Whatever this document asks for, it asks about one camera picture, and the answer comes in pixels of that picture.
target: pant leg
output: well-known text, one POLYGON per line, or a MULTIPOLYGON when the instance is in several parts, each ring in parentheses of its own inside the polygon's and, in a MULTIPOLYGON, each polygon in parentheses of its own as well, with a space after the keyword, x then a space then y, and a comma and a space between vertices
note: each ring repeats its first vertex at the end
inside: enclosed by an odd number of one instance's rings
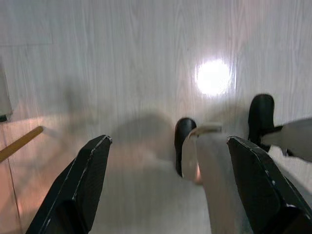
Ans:
POLYGON ((182 148, 182 173, 196 178, 195 167, 188 168, 198 160, 212 234, 249 234, 253 232, 237 191, 227 137, 216 132, 188 137, 182 148))
POLYGON ((276 145, 284 152, 290 150, 294 156, 312 162, 312 118, 285 124, 281 131, 264 135, 261 143, 276 145))

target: shoe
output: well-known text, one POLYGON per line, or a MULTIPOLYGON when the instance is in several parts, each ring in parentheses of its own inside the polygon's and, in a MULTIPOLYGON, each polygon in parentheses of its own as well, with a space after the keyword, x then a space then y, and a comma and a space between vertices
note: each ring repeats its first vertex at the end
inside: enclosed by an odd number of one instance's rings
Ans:
POLYGON ((189 133, 196 128, 196 123, 191 118, 180 119, 175 126, 175 169, 179 176, 182 177, 182 145, 189 133))
POLYGON ((273 115, 274 99, 271 95, 259 94, 253 98, 248 117, 248 140, 265 151, 269 151, 270 146, 261 144, 261 137, 274 131, 273 115))

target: wood grain floor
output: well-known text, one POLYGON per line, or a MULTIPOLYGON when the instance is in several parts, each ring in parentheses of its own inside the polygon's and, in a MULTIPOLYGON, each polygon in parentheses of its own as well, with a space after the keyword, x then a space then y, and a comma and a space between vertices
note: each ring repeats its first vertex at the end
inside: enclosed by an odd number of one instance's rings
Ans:
MULTIPOLYGON (((310 0, 0 0, 14 110, 1 147, 45 126, 1 165, 0 233, 24 233, 58 173, 100 134, 113 145, 91 233, 210 233, 203 189, 174 171, 174 125, 191 116, 246 136, 262 92, 276 124, 310 117, 311 11, 310 0)), ((308 167, 285 167, 312 188, 308 167)))

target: leg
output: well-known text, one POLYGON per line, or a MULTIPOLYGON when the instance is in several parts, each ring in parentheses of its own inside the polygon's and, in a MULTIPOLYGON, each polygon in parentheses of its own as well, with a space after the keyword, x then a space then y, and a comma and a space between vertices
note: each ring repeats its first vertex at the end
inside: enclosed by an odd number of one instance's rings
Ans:
POLYGON ((226 144, 228 135, 216 132, 217 126, 193 130, 182 148, 182 174, 198 182, 198 166, 204 186, 212 234, 253 233, 241 203, 231 156, 226 144))
POLYGON ((294 121, 280 127, 280 131, 269 133, 261 138, 261 143, 276 145, 284 152, 312 162, 312 118, 294 121))

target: wooden stick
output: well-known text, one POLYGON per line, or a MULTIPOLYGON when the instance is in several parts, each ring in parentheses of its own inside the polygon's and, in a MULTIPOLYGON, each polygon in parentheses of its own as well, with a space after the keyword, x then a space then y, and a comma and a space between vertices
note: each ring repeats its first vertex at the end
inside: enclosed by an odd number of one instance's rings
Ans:
POLYGON ((3 150, 1 150, 0 151, 0 163, 2 163, 9 156, 14 154, 17 150, 19 150, 21 147, 26 145, 29 141, 34 139, 36 136, 38 136, 42 132, 43 132, 43 127, 39 126, 31 130, 29 133, 23 135, 20 139, 14 141, 12 144, 8 145, 3 150))

